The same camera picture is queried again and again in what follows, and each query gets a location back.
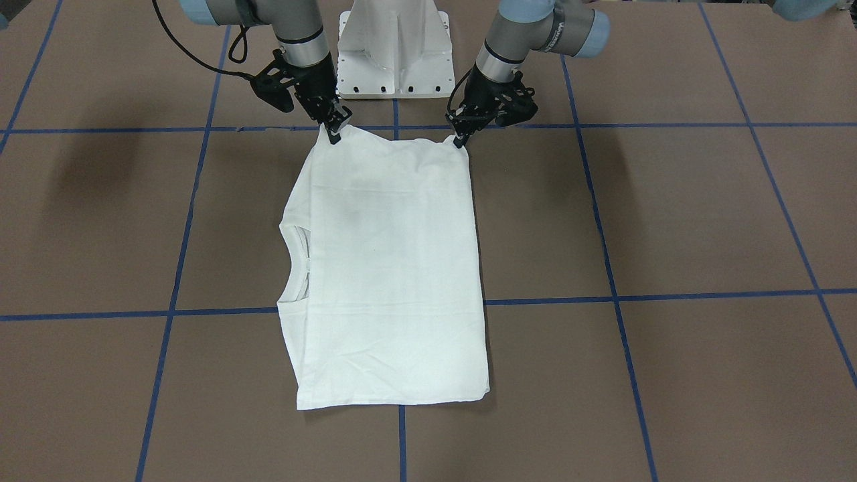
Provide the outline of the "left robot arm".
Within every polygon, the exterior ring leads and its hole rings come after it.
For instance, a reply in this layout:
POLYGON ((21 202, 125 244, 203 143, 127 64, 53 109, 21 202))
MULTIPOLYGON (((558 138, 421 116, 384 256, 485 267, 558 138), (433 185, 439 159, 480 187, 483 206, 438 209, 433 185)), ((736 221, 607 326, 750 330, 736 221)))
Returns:
POLYGON ((508 127, 536 115, 534 89, 523 83, 530 52, 594 58, 610 33, 608 15, 582 1, 502 1, 474 64, 453 89, 462 86, 462 101, 447 101, 454 146, 462 149, 490 123, 508 127))

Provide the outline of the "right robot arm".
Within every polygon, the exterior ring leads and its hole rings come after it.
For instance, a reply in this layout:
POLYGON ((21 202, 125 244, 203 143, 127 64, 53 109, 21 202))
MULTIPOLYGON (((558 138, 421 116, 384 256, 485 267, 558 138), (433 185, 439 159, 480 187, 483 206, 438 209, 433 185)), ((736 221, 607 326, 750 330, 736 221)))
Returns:
POLYGON ((181 1, 187 18, 200 25, 269 25, 279 43, 272 61, 257 74, 233 72, 254 94, 279 112, 292 112, 297 100, 309 118, 327 131, 331 144, 352 111, 341 104, 333 55, 315 1, 181 1))

